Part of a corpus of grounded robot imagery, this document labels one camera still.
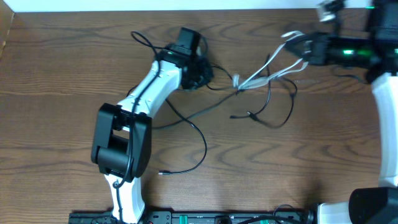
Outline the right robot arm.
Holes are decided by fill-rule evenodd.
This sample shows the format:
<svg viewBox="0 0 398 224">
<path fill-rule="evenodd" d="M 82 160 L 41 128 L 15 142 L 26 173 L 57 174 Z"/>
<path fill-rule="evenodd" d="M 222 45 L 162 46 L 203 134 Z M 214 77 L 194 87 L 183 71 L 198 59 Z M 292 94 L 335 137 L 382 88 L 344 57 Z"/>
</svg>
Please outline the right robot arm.
<svg viewBox="0 0 398 224">
<path fill-rule="evenodd" d="M 300 34 L 287 50 L 316 66 L 363 68 L 379 115 L 381 165 L 378 186 L 354 190 L 349 200 L 321 203 L 316 223 L 397 223 L 397 0 L 373 1 L 365 39 L 342 37 L 338 13 L 344 1 L 322 1 L 320 22 L 332 21 L 333 32 Z"/>
</svg>

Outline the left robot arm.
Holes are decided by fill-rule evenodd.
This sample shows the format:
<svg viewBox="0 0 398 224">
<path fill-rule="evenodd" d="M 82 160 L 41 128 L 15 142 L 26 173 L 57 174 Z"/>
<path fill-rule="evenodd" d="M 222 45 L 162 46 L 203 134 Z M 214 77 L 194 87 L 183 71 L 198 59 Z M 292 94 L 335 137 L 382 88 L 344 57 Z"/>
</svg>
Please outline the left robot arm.
<svg viewBox="0 0 398 224">
<path fill-rule="evenodd" d="M 131 88 L 125 99 L 98 110 L 91 161 L 98 166 L 111 189 L 112 223 L 139 223 L 145 203 L 141 177 L 152 150 L 152 120 L 170 94 L 178 89 L 196 90 L 213 78 L 205 38 L 183 27 L 177 40 L 157 47 L 138 31 L 132 38 L 154 53 L 149 73 Z"/>
</svg>

